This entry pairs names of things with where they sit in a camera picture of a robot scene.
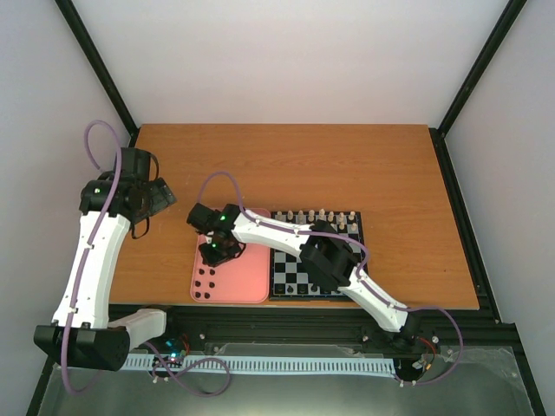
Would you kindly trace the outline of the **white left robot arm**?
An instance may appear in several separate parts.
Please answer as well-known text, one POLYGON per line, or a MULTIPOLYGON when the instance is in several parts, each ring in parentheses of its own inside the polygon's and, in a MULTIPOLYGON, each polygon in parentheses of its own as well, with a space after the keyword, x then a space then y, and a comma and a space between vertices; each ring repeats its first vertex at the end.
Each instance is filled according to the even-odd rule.
POLYGON ((68 284, 51 322, 36 326, 34 333, 34 343, 46 355, 69 367, 117 371, 129 351, 144 341, 168 349, 180 338, 180 326, 159 308, 109 320, 109 294, 126 235, 176 201, 162 178, 123 178, 111 196, 113 178, 108 174, 82 189, 79 240, 68 284))

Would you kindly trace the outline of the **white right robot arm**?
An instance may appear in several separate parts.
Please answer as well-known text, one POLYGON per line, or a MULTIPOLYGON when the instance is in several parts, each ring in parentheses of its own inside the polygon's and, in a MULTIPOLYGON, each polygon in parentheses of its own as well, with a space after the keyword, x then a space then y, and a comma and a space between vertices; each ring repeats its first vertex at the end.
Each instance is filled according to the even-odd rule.
POLYGON ((197 203, 186 222, 204 236, 203 263, 218 267, 258 244, 295 257, 319 288, 338 291, 357 303, 388 333, 395 348, 414 345, 420 321, 365 271, 369 253, 363 244, 337 233, 325 220, 293 224, 266 218, 240 205, 221 211, 197 203))

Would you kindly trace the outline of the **black white chess board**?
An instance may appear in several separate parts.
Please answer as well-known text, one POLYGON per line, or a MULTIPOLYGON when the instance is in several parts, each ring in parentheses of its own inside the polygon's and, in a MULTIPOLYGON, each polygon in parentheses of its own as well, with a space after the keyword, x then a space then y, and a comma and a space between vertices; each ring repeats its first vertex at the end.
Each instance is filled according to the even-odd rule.
MULTIPOLYGON (((287 213, 283 212, 283 221, 291 224, 307 224, 314 220, 326 220, 340 235, 356 240, 360 244, 364 243, 362 214, 359 211, 326 211, 320 209, 318 211, 293 211, 293 214, 293 219, 289 220, 287 213)), ((277 211, 271 212, 271 218, 277 219, 277 211)), ((269 298, 272 301, 349 301, 349 298, 339 291, 321 289, 318 285, 318 290, 311 292, 310 286, 313 283, 300 259, 280 250, 271 249, 269 298), (275 292, 277 284, 285 285, 284 294, 275 292), (306 286, 305 294, 297 292, 298 284, 306 286), (293 286, 293 293, 287 293, 289 285, 293 286)))

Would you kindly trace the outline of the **pink plastic tray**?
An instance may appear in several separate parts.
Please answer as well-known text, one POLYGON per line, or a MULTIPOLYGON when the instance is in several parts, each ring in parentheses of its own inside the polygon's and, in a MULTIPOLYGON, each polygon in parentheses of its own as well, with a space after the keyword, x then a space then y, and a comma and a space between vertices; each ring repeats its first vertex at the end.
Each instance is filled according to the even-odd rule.
POLYGON ((202 263, 199 246, 202 243, 229 244, 239 242, 232 234, 234 221, 241 216, 237 205, 228 204, 221 211, 213 231, 198 234, 197 248, 193 263, 190 295, 199 303, 226 304, 258 304, 268 296, 270 289, 270 249, 258 244, 243 244, 243 254, 218 267, 210 267, 202 263), (215 270, 211 276, 209 270, 215 270), (215 283, 215 288, 209 288, 209 282, 215 283), (201 293, 201 298, 195 297, 195 292, 201 293))

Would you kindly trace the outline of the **black aluminium frame rail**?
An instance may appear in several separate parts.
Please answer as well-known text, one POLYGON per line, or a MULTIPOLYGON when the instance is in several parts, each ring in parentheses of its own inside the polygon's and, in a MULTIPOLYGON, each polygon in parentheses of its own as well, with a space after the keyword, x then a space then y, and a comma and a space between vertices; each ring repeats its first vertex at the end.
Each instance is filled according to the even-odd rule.
MULTIPOLYGON (((420 335, 437 336, 441 350, 469 347, 508 347, 523 354, 518 331, 489 311, 451 310, 419 314, 420 335)), ((191 350, 212 353, 227 343, 318 344, 353 348, 386 357, 416 357, 425 348, 418 343, 394 348, 370 316, 360 309, 278 307, 173 306, 165 339, 185 337, 191 350)))

